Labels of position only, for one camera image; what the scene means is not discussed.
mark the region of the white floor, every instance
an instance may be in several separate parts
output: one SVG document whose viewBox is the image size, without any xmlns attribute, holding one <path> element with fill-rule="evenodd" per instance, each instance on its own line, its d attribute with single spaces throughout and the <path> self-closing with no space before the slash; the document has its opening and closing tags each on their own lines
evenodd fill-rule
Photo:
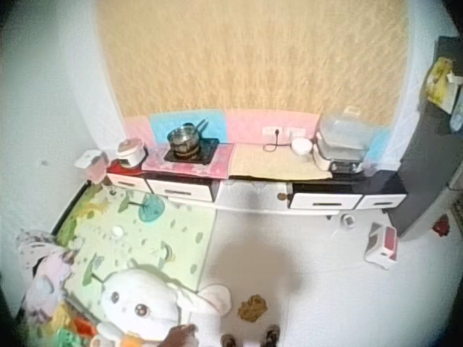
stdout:
<svg viewBox="0 0 463 347">
<path fill-rule="evenodd" d="M 265 327 L 281 326 L 285 347 L 427 346 L 445 327 L 463 273 L 463 242 L 451 219 L 444 238 L 429 231 L 399 244 L 389 271 L 363 254 L 378 210 L 353 213 L 355 231 L 331 234 L 339 217 L 271 216 L 218 212 L 201 286 L 223 283 L 233 309 L 222 320 L 194 314 L 200 346 L 220 346 L 233 333 L 259 346 Z M 260 294 L 268 311 L 242 321 L 242 301 Z"/>
</svg>

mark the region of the electrical outlet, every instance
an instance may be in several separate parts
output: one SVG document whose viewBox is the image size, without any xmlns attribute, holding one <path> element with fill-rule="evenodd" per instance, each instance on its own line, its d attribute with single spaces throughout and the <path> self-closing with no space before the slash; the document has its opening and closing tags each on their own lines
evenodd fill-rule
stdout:
<svg viewBox="0 0 463 347">
<path fill-rule="evenodd" d="M 289 137 L 290 139 L 292 139 L 293 137 L 304 137 L 306 132 L 306 128 L 285 128 L 285 133 L 287 137 Z"/>
<path fill-rule="evenodd" d="M 275 131 L 278 130 L 280 135 L 283 133 L 283 127 L 263 127 L 262 135 L 273 135 L 275 136 Z"/>
</svg>

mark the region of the beige wall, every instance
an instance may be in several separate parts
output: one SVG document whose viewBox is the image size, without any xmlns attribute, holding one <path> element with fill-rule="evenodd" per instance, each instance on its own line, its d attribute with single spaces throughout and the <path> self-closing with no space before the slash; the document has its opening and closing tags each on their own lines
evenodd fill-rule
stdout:
<svg viewBox="0 0 463 347">
<path fill-rule="evenodd" d="M 124 117 L 197 108 L 329 112 L 390 124 L 405 0 L 98 0 Z"/>
</svg>

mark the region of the green play mat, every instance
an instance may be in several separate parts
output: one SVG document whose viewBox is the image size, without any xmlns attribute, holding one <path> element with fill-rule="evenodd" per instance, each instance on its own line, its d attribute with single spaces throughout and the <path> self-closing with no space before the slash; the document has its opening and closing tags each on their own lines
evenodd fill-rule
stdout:
<svg viewBox="0 0 463 347">
<path fill-rule="evenodd" d="M 196 291 L 215 217 L 213 208 L 177 204 L 118 187 L 91 186 L 58 232 L 61 245 L 80 245 L 64 288 L 100 320 L 104 314 L 99 280 L 127 268 L 129 260 L 160 270 Z"/>
</svg>

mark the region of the cooking pot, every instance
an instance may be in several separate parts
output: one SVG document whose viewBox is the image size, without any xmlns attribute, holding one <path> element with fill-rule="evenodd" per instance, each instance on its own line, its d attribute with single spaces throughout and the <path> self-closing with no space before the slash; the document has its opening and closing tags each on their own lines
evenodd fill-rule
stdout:
<svg viewBox="0 0 463 347">
<path fill-rule="evenodd" d="M 196 127 L 192 123 L 185 123 L 169 132 L 167 140 L 175 156 L 188 159 L 196 155 L 200 150 L 201 132 L 207 125 L 203 119 Z"/>
</svg>

